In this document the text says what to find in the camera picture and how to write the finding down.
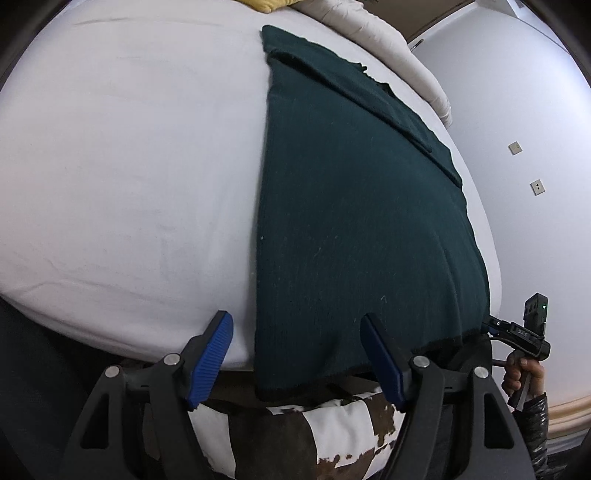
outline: wall outlet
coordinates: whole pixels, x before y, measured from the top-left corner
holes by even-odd
[[[531,189],[534,191],[534,195],[539,195],[540,193],[544,193],[546,189],[542,185],[541,180],[536,180],[530,183]]]
[[[519,145],[517,142],[513,142],[511,145],[509,145],[509,150],[511,150],[513,155],[523,152],[523,148],[521,148],[521,145]]]

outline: metal bolt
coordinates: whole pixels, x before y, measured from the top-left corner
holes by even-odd
[[[108,378],[115,378],[119,375],[119,367],[117,365],[111,365],[107,370],[105,370],[105,376]]]
[[[431,362],[426,356],[417,355],[413,358],[413,363],[419,368],[427,368]]]
[[[488,370],[484,367],[476,367],[474,369],[474,374],[478,378],[488,378]]]
[[[181,361],[181,356],[178,353],[169,353],[164,357],[164,363],[166,365],[176,365]]]

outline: bed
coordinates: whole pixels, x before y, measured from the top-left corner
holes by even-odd
[[[225,309],[235,334],[223,367],[251,368],[265,24],[367,66],[450,148],[497,314],[491,230],[440,115],[314,18],[233,0],[74,1],[35,38],[0,92],[4,298],[52,330],[148,361]]]

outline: green knit cloth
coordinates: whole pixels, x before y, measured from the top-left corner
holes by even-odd
[[[489,287],[449,149],[360,64],[269,25],[262,39],[258,395],[368,370],[367,312],[405,348],[461,344]]]

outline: pillow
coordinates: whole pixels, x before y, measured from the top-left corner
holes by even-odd
[[[273,10],[281,7],[287,7],[301,0],[239,0],[245,5],[254,8],[258,12],[270,14]]]

